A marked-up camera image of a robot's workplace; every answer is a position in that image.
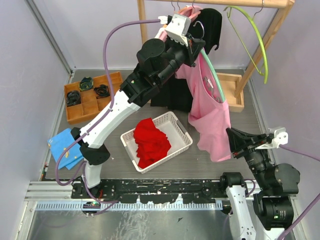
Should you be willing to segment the mint green hanger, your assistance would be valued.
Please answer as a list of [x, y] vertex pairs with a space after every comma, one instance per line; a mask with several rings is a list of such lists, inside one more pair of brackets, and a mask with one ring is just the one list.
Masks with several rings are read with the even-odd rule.
[[[193, 27], [195, 27], [196, 25], [200, 25], [201, 26], [202, 36], [201, 36], [200, 39], [202, 40], [203, 37], [205, 36], [205, 28], [204, 28], [203, 24], [198, 20], [194, 22]], [[207, 65], [208, 65], [208, 67], [209, 67], [209, 69], [211, 71], [211, 74], [213, 76], [213, 79], [215, 81], [216, 87], [217, 87], [217, 89], [219, 91], [219, 95], [220, 95], [220, 98], [219, 98], [220, 100], [219, 101], [220, 101], [220, 103], [224, 103], [226, 101], [226, 97], [225, 97], [225, 94], [223, 92], [222, 85], [220, 83], [220, 80], [219, 80], [219, 77], [218, 77], [218, 75], [216, 73], [216, 70], [213, 67], [213, 64], [212, 64], [211, 60], [209, 59], [208, 55], [206, 54], [204, 48], [200, 51], [200, 53], [201, 53], [202, 57], [204, 58], [204, 60], [206, 61]]]

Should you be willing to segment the salmon pink hanger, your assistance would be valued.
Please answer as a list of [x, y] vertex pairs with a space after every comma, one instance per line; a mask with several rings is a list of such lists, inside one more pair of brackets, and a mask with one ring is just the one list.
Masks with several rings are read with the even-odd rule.
[[192, 4], [188, 5], [187, 7], [187, 16], [191, 19], [192, 22], [198, 17], [198, 15], [203, 10], [202, 7], [194, 5], [194, 2], [192, 2]]

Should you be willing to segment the black t shirt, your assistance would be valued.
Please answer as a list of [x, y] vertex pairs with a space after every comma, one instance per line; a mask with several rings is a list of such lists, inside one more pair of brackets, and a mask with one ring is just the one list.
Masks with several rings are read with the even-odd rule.
[[[196, 18], [204, 26], [205, 41], [204, 50], [209, 54], [212, 49], [215, 51], [220, 45], [220, 36], [222, 29], [222, 14], [213, 8], [204, 8]], [[202, 28], [200, 25], [193, 27], [191, 25], [188, 29], [194, 38], [201, 38]], [[164, 84], [160, 92], [151, 99], [150, 105], [152, 107], [166, 107], [169, 110], [178, 110], [185, 113], [190, 112], [192, 108], [193, 97], [189, 90], [186, 79], [176, 78], [174, 75]]]

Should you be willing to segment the red t shirt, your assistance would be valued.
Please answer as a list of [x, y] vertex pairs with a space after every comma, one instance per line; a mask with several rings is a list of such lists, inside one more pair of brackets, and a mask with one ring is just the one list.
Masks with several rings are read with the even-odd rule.
[[133, 138], [138, 146], [136, 156], [141, 169], [165, 158], [172, 147], [167, 135], [156, 128], [151, 118], [143, 119], [137, 124]]

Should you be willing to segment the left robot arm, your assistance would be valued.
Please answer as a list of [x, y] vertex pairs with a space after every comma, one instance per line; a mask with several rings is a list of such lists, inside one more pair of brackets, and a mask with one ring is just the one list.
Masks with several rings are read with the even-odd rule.
[[100, 193], [101, 170], [111, 156], [104, 142], [127, 117], [142, 108], [156, 96], [168, 79], [182, 66], [195, 67], [195, 61], [206, 42], [190, 34], [180, 43], [170, 37], [166, 40], [147, 40], [137, 52], [138, 64], [120, 85], [111, 91], [109, 104], [86, 126], [75, 127], [71, 135], [84, 157], [82, 192], [88, 198]]

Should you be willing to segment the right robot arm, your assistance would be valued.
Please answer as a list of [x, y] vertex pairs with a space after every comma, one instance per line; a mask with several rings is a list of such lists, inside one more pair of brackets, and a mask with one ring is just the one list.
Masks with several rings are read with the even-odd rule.
[[244, 158], [259, 186], [253, 194], [251, 217], [246, 196], [249, 194], [239, 172], [224, 172], [219, 191], [229, 198], [229, 226], [234, 240], [279, 240], [293, 223], [291, 195], [299, 192], [300, 172], [288, 163], [272, 163], [269, 149], [286, 145], [289, 135], [284, 127], [271, 128], [269, 133], [250, 134], [227, 128], [229, 147], [234, 158]]

